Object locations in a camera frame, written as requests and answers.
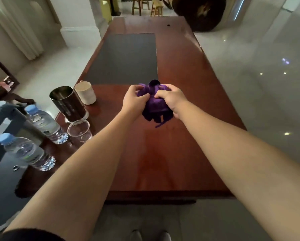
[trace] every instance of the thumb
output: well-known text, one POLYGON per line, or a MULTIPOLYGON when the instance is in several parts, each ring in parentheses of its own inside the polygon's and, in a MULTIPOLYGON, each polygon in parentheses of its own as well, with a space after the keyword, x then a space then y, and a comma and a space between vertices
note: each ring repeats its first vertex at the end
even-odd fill
POLYGON ((148 101, 150 99, 150 94, 146 93, 145 95, 140 96, 139 98, 143 101, 148 101))
POLYGON ((166 98, 167 95, 169 94, 170 91, 165 91, 165 90, 158 90, 157 93, 155 94, 155 98, 166 98))

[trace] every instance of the reddish-brown tabletop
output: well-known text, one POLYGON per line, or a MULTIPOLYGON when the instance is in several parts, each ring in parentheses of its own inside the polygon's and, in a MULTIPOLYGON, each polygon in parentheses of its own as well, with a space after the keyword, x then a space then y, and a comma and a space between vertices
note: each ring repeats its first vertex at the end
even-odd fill
MULTIPOLYGON (((207 113, 245 129, 183 17, 115 18, 79 80, 84 80, 109 34, 132 33, 155 34, 161 83, 181 88, 189 101, 207 113)), ((120 111, 128 87, 93 85, 97 102, 86 108, 90 112, 88 120, 94 134, 120 111)), ((67 127, 62 114, 57 121, 67 127)), ((156 123, 148 122, 142 116, 132 125, 109 200, 232 196, 181 121, 173 118, 159 128, 155 126, 156 123)), ((59 146, 50 143, 44 148, 55 154, 59 164, 71 155, 71 151, 60 150, 59 146)), ((50 175, 30 169, 21 180, 19 189, 33 194, 50 175)))

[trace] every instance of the large round brown drum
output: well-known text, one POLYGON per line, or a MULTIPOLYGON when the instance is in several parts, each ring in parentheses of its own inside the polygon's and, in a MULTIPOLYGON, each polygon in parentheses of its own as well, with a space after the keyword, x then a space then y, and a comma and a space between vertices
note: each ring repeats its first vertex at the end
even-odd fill
POLYGON ((219 24, 226 0, 169 0, 173 10, 184 16, 193 31, 211 31, 219 24))

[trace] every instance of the forearm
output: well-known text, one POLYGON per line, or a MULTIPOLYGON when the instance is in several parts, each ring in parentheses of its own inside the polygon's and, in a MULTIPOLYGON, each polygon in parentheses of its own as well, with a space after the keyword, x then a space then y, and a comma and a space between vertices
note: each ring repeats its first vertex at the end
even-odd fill
POLYGON ((180 119, 212 166, 275 240, 300 240, 300 165, 185 102, 180 119))
POLYGON ((119 113, 55 172, 7 230, 34 227, 67 241, 87 240, 108 194, 132 122, 128 113, 119 113))

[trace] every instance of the glossy tile floor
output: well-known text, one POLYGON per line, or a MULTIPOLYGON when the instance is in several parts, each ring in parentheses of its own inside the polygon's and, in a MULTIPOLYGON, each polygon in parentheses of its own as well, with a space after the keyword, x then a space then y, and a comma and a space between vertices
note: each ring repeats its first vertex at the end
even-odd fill
MULTIPOLYGON (((131 3, 123 3, 121 11, 130 15, 131 3)), ((165 9, 164 15, 175 14, 165 9)), ((252 0, 240 26, 196 37, 247 129, 300 162, 300 7, 290 13, 252 0)), ((57 40, 52 51, 18 74, 23 82, 18 93, 55 116, 48 93, 72 86, 92 52, 68 49, 57 40)), ((188 206, 105 206, 92 240, 126 240, 138 228, 146 241, 162 230, 173 241, 270 240, 234 199, 188 206)))

